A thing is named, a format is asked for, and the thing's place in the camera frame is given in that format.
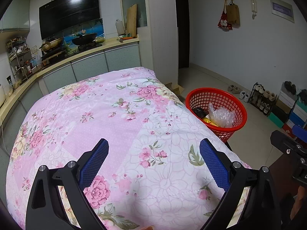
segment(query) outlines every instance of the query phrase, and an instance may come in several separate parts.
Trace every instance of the silver bolt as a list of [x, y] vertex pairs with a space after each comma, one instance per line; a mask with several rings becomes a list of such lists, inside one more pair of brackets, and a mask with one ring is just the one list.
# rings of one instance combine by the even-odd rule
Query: silver bolt
[[233, 166], [238, 169], [241, 167], [241, 164], [239, 162], [234, 162]]
[[72, 167], [74, 167], [76, 165], [76, 162], [75, 161], [70, 161], [68, 164], [67, 164], [67, 166], [69, 167], [69, 168], [72, 168]]
[[45, 165], [42, 165], [38, 168], [39, 171], [44, 171], [46, 169], [46, 166]]
[[263, 166], [263, 167], [262, 167], [262, 171], [263, 171], [264, 173], [268, 173], [268, 172], [269, 172], [269, 168], [266, 167], [266, 166]]

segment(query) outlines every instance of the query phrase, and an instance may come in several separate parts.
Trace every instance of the kitchen counter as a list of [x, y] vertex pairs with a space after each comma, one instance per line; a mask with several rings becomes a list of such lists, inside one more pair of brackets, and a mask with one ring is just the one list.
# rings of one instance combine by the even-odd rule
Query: kitchen counter
[[102, 44], [102, 46], [100, 47], [96, 47], [96, 48], [92, 48], [90, 50], [84, 51], [82, 53], [78, 53], [76, 55], [70, 56], [58, 63], [55, 63], [35, 74], [33, 74], [33, 76], [27, 80], [25, 83], [23, 83], [21, 86], [19, 86], [14, 93], [6, 100], [6, 102], [3, 104], [3, 106], [0, 108], [0, 119], [2, 120], [2, 122], [4, 121], [5, 117], [8, 115], [9, 111], [11, 110], [11, 108], [14, 106], [14, 104], [16, 103], [16, 101], [19, 99], [19, 97], [25, 92], [25, 90], [33, 83], [35, 82], [39, 77], [41, 77], [42, 75], [50, 72], [51, 70], [67, 63], [70, 61], [73, 61], [75, 59], [81, 58], [83, 56], [92, 54], [92, 53], [96, 53], [98, 51], [107, 49], [107, 48], [112, 48], [112, 47], [118, 47], [118, 46], [122, 46], [128, 43], [133, 43], [133, 42], [138, 42], [139, 38], [135, 38], [135, 39], [130, 39], [130, 40], [125, 40], [122, 43], [119, 42], [118, 40], [114, 40], [114, 39], [110, 39], [109, 41], [107, 40], [106, 42], [104, 42]]

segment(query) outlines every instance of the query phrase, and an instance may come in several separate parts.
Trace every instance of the red plastic basket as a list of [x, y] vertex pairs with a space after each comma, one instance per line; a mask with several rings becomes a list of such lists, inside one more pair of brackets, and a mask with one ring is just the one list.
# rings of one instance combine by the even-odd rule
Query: red plastic basket
[[215, 88], [198, 88], [191, 91], [185, 100], [186, 107], [196, 116], [193, 108], [201, 107], [205, 110], [212, 103], [214, 108], [224, 107], [229, 111], [235, 111], [235, 122], [232, 128], [221, 128], [208, 124], [201, 120], [210, 130], [214, 132], [224, 143], [232, 136], [232, 134], [241, 129], [248, 118], [246, 109], [243, 104], [231, 94]]

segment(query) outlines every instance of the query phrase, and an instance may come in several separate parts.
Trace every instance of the cutting board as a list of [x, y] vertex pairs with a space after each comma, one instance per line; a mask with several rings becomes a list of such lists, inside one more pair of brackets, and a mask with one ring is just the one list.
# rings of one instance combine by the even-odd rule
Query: cutting board
[[136, 37], [136, 9], [137, 4], [134, 4], [127, 10], [127, 35], [132, 37]]

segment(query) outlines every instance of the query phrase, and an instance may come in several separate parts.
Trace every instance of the doorway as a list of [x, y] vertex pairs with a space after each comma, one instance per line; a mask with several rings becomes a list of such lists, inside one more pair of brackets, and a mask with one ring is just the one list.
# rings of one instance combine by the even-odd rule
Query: doorway
[[190, 12], [189, 0], [176, 0], [178, 27], [178, 68], [189, 67], [190, 61]]

